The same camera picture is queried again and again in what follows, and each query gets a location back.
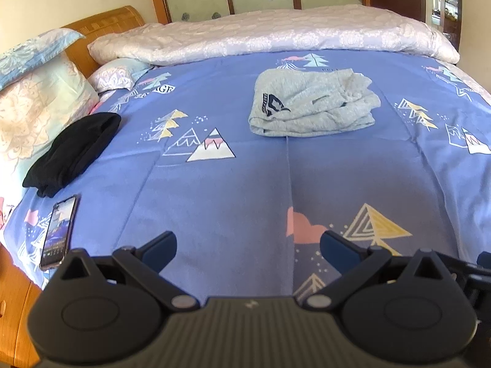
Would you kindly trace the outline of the grey sweatpants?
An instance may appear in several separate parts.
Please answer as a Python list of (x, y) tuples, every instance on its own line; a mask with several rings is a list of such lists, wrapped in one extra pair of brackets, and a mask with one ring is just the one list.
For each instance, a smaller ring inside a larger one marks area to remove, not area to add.
[(248, 123), (268, 137), (316, 137), (361, 130), (374, 124), (381, 106), (372, 80), (352, 69), (294, 71), (276, 68), (256, 79)]

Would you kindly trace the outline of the black smartphone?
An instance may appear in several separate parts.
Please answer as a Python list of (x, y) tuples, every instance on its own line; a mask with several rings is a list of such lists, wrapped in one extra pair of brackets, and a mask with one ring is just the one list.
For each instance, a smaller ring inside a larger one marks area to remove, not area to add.
[(42, 271), (57, 267), (67, 255), (78, 201), (75, 194), (53, 206), (39, 264)]

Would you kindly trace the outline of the black folded garment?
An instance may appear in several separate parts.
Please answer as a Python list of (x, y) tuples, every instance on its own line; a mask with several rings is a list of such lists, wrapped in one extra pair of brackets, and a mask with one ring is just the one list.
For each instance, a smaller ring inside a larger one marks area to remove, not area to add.
[(101, 112), (68, 125), (27, 171), (22, 186), (36, 189), (40, 198), (53, 197), (103, 153), (121, 122), (117, 113)]

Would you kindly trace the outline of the blue patterned bed sheet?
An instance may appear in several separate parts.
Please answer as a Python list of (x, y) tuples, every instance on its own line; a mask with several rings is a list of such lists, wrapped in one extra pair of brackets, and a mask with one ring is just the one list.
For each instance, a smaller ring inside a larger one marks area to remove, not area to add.
[[(269, 69), (367, 76), (374, 124), (316, 138), (250, 131)], [(321, 257), (331, 229), (409, 255), (468, 262), (490, 248), (490, 107), (426, 56), (331, 50), (227, 56), (159, 67), (101, 106), (122, 122), (111, 144), (53, 198), (28, 190), (1, 239), (38, 286), (53, 206), (79, 203), (72, 247), (107, 255), (171, 230), (165, 278), (197, 298), (293, 294), (336, 276)]]

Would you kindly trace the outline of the small floral pillow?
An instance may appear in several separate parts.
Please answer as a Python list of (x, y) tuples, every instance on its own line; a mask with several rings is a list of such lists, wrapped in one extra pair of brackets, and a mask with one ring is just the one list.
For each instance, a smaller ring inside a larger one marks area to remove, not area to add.
[(94, 71), (88, 82), (97, 93), (108, 90), (131, 90), (153, 68), (152, 64), (133, 58), (117, 58)]

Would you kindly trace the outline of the blue floral pillow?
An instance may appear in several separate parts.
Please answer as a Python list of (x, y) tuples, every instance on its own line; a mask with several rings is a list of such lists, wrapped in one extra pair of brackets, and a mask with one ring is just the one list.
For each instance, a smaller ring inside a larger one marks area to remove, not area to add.
[(30, 71), (60, 55), (84, 36), (70, 28), (53, 29), (17, 45), (1, 55), (1, 89), (16, 82)]

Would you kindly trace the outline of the pale lilac floral quilt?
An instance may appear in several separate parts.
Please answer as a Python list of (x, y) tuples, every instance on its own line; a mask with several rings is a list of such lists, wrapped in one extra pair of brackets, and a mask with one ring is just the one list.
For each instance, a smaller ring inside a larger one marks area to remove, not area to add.
[(424, 22), (359, 4), (272, 9), (204, 22), (148, 23), (100, 36), (87, 47), (99, 64), (133, 58), (157, 66), (258, 52), (328, 49), (404, 52), (455, 64), (446, 36)]

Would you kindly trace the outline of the wooden headboard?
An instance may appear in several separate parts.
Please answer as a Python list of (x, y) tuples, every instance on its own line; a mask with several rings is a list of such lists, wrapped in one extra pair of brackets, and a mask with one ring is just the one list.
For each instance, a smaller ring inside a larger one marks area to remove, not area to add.
[(66, 49), (66, 54), (85, 78), (88, 78), (100, 67), (89, 54), (87, 46), (91, 42), (100, 36), (123, 33), (144, 24), (142, 16), (132, 6), (124, 6), (83, 18), (66, 25), (66, 28), (75, 30), (83, 36)]

